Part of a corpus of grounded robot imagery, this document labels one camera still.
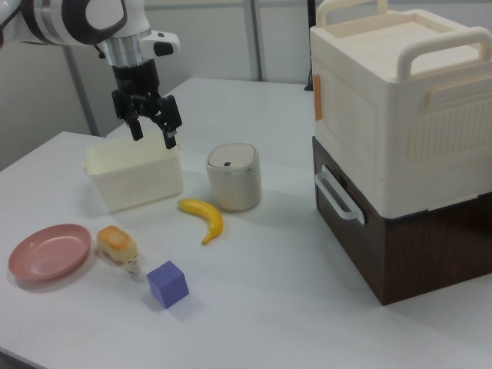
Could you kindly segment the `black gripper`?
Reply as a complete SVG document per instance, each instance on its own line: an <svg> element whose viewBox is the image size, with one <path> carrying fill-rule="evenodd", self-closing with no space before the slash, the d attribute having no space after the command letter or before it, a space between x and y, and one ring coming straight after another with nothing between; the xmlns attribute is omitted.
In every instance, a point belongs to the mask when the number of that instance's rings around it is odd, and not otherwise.
<svg viewBox="0 0 492 369"><path fill-rule="evenodd" d="M143 138L139 115L151 117L161 129L165 147L177 145L175 135L182 126L181 115L173 95L161 97L154 61L129 67L112 67L118 88L111 93L116 117L126 123L134 141Z"/></svg>

